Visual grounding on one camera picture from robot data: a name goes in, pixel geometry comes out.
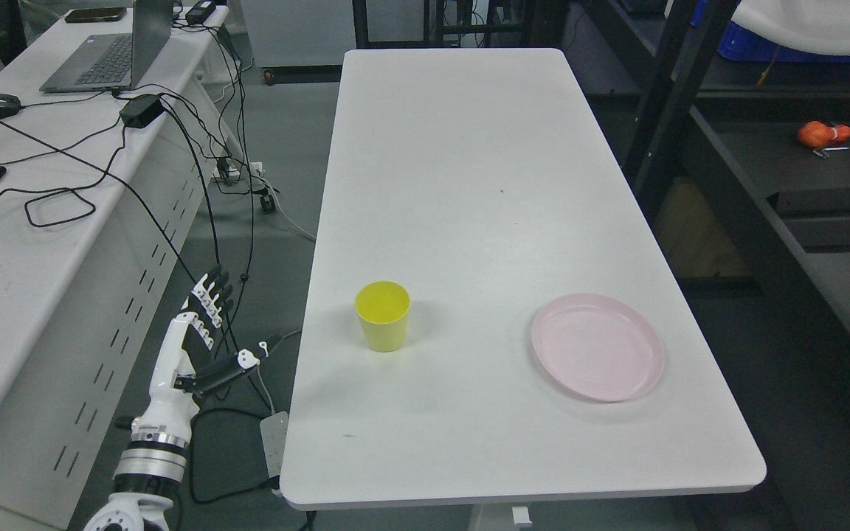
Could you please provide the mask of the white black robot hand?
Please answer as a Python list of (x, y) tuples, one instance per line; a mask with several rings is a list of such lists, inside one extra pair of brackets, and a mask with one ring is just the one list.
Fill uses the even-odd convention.
[(246, 375), (267, 356), (242, 349), (213, 359), (215, 335), (226, 324), (229, 275), (217, 265), (191, 288), (180, 310), (170, 320), (159, 349), (148, 387), (148, 409), (131, 424), (136, 443), (165, 443), (184, 448), (192, 437), (192, 419), (200, 407), (196, 400)]

